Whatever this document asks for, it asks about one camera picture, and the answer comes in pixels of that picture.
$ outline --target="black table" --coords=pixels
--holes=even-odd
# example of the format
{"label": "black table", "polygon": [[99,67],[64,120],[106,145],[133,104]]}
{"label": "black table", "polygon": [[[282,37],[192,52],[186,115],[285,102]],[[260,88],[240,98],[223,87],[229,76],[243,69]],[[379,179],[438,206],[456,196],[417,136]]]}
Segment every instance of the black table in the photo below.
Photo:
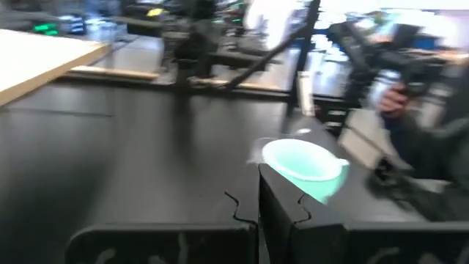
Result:
{"label": "black table", "polygon": [[[69,83],[8,105],[0,112],[0,262],[61,263],[70,236],[90,224],[225,221],[225,190],[256,179],[246,164],[251,144],[278,133],[283,110]],[[254,199],[243,204],[256,209]]]}

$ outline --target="green light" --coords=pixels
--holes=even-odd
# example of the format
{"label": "green light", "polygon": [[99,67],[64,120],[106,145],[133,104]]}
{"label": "green light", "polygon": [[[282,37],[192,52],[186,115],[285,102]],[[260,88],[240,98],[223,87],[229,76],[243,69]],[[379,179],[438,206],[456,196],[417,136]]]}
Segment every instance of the green light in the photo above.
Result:
{"label": "green light", "polygon": [[55,36],[55,35],[57,35],[57,34],[59,34],[59,33],[58,33],[57,30],[50,30],[50,31],[48,31],[48,32],[44,32],[44,34],[46,34],[46,35],[48,35],[48,36]]}
{"label": "green light", "polygon": [[55,29],[55,28],[56,28],[56,25],[53,24],[53,23],[44,23],[44,24],[34,26],[34,30],[36,32],[41,32],[41,31],[45,31],[45,30],[49,30],[49,29]]}

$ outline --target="bowl rim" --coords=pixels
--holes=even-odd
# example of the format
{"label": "bowl rim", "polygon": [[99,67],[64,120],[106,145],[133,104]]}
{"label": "bowl rim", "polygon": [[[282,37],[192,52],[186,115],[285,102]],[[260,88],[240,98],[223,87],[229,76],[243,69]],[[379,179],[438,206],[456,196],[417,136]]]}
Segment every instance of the bowl rim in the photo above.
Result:
{"label": "bowl rim", "polygon": [[[276,163],[274,155],[272,154],[272,151],[270,151],[270,149],[272,147],[275,147],[276,144],[284,144],[285,142],[292,142],[294,144],[304,144],[310,148],[320,150],[324,152],[325,155],[329,156],[330,160],[336,159],[337,166],[331,166],[328,169],[328,173],[326,173],[326,175],[322,177],[317,177],[313,175],[305,176],[297,172],[293,172],[292,170],[287,169],[285,166],[282,166]],[[337,158],[331,151],[326,150],[324,147],[321,147],[311,142],[299,140],[299,139],[277,139],[277,140],[271,141],[262,148],[262,157],[264,159],[264,162],[267,165],[271,166],[273,169],[275,169],[277,172],[284,172],[299,180],[308,180],[308,181],[326,181],[326,180],[333,180],[337,178],[341,174],[341,170],[344,165],[343,161],[345,161],[343,159]]]}

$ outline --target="gloved hand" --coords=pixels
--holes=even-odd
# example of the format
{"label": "gloved hand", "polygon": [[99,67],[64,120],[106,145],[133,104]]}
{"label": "gloved hand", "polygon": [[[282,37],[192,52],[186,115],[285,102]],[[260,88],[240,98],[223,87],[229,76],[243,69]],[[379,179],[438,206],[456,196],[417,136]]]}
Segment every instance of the gloved hand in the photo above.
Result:
{"label": "gloved hand", "polygon": [[409,97],[402,94],[404,88],[404,84],[397,83],[383,93],[378,105],[383,117],[397,118],[404,113],[409,103]]}

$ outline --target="mint green bowl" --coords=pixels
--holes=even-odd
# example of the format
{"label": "mint green bowl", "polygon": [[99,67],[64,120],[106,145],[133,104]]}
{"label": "mint green bowl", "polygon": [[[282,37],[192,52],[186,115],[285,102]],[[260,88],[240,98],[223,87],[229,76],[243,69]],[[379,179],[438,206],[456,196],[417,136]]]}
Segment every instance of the mint green bowl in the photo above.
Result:
{"label": "mint green bowl", "polygon": [[299,189],[326,203],[347,177],[349,162],[311,142],[279,139],[262,149],[264,162]]}

